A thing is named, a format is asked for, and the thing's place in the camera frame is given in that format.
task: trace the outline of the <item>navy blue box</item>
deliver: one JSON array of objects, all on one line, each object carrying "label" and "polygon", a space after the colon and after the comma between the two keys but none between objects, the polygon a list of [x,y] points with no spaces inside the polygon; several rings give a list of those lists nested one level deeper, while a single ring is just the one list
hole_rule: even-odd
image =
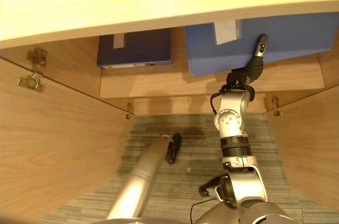
[{"label": "navy blue box", "polygon": [[114,35],[100,36],[97,65],[103,69],[171,64],[171,30],[124,34],[124,47],[113,48]]}]

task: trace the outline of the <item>striped carpet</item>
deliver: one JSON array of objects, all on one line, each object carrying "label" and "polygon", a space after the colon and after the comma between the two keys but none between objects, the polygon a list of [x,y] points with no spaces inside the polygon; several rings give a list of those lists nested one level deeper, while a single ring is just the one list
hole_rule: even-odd
[{"label": "striped carpet", "polygon": [[[247,114],[245,123],[252,153],[257,157],[269,200],[298,223],[339,223],[339,213],[290,190],[265,114]],[[114,195],[147,147],[161,134],[183,136],[177,162],[163,162],[144,216],[190,223],[190,207],[204,200],[198,187],[224,173],[220,163],[219,131],[212,115],[161,115],[137,117],[115,178],[38,221],[42,223],[87,224],[104,220]],[[197,205],[193,220],[217,204]]]}]

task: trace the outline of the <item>floor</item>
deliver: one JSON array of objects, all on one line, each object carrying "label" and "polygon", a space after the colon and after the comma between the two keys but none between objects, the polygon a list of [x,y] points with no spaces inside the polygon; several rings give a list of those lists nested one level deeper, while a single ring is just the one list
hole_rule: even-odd
[{"label": "floor", "polygon": [[[246,128],[252,153],[257,157],[269,200],[279,205],[298,223],[339,223],[339,213],[290,190],[265,114],[247,114]],[[144,216],[190,223],[190,207],[202,201],[198,187],[224,173],[219,132],[212,115],[137,117],[115,178],[92,192],[63,205],[39,219],[42,223],[87,224],[104,220],[114,195],[142,152],[161,134],[183,136],[177,162],[163,162]],[[197,205],[193,220],[217,204]]]}]

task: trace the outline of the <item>wooden cabinet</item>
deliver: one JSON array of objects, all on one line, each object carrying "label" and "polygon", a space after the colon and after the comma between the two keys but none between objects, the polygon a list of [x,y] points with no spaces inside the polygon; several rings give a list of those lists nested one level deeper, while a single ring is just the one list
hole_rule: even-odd
[{"label": "wooden cabinet", "polygon": [[[133,121],[133,116],[124,118],[128,102],[136,115],[210,112],[209,95],[224,84],[226,74],[193,77],[188,70],[183,29],[178,26],[334,12],[339,11],[339,0],[1,0],[0,11],[0,56],[8,60],[0,60],[0,214],[32,219],[112,178]],[[173,28],[172,66],[97,68],[97,36],[161,28]],[[336,91],[329,88],[339,84],[337,44],[323,54],[266,64],[262,77],[253,84],[257,98],[248,111],[271,110],[273,95],[280,96],[281,104],[286,105],[325,89]],[[31,73],[25,60],[27,51],[34,48],[48,52],[44,93],[16,86],[18,77]],[[334,96],[326,92],[312,98]],[[328,110],[322,113],[318,126],[327,128],[324,121],[330,116],[338,121],[333,114],[335,100],[331,99],[330,106],[318,102],[319,111],[320,107]],[[297,181],[304,173],[296,173],[300,143],[293,138],[291,122],[298,124],[306,113],[316,113],[311,99],[300,102],[305,107],[298,103],[284,106],[281,118],[269,115],[290,183],[313,198],[310,191],[316,184],[308,182],[301,190],[302,180]],[[312,123],[302,126],[299,130],[307,130]],[[336,132],[326,138],[322,148],[317,145],[321,131],[314,130],[311,139],[304,133],[304,143],[315,142],[309,144],[302,158],[313,149],[323,157],[329,147],[332,154],[337,153],[333,145]],[[288,151],[281,143],[282,135],[296,144],[295,149]],[[317,167],[312,171],[322,176],[319,190],[338,182],[331,165]],[[331,192],[337,193],[328,192],[320,199],[325,205],[335,201]]]},{"label": "wooden cabinet", "polygon": [[114,176],[133,123],[125,111],[0,59],[0,216],[30,220]]}]

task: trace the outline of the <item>cabinet door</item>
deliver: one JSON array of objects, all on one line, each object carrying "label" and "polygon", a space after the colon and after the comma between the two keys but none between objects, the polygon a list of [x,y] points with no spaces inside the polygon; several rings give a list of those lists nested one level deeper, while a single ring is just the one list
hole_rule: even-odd
[{"label": "cabinet door", "polygon": [[109,181],[133,123],[125,112],[0,59],[0,216],[31,220]]},{"label": "cabinet door", "polygon": [[339,211],[339,86],[267,113],[293,189]]}]

